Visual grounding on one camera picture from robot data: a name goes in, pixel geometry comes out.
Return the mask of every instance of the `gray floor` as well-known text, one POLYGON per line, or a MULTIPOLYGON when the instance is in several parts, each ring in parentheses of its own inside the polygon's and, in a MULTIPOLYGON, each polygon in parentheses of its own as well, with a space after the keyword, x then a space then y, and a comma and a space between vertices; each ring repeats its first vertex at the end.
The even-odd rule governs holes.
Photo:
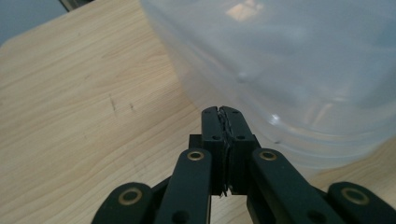
POLYGON ((65 13, 59 0, 0 0, 0 45, 65 13))

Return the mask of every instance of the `translucent plastic box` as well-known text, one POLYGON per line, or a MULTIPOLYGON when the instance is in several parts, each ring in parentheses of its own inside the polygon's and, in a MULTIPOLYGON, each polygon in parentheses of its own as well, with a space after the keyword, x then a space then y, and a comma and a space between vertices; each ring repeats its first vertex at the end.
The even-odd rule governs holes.
POLYGON ((396 1, 141 3, 194 103, 241 110, 294 164, 341 166, 396 134, 396 1))

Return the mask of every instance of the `light wood surface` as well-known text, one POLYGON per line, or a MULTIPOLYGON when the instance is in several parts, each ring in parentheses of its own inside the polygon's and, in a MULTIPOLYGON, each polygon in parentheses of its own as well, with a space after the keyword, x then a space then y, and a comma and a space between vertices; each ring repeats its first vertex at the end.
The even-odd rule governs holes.
MULTIPOLYGON (((168 177, 200 111, 135 0, 97 0, 0 48, 0 223, 90 223, 108 193, 168 177)), ((396 206, 396 140, 311 179, 361 184, 396 206)), ((212 223, 251 223, 244 197, 212 223)))

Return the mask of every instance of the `clear plastic bin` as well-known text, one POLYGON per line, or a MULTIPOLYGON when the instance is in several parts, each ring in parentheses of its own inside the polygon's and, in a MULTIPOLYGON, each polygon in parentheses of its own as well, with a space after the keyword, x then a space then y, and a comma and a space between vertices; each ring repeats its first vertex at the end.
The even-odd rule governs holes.
POLYGON ((396 134, 396 1, 141 3, 194 103, 241 110, 294 164, 345 165, 396 134))

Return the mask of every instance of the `wooden table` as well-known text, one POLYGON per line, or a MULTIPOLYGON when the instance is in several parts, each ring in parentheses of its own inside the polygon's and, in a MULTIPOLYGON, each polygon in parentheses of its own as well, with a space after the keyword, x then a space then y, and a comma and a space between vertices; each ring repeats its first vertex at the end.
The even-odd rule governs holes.
MULTIPOLYGON (((135 0, 97 0, 0 48, 0 223, 90 223, 115 187, 168 177, 200 111, 135 0)), ((311 179, 396 206, 396 140, 311 179)), ((250 223, 243 197, 212 223, 250 223)))

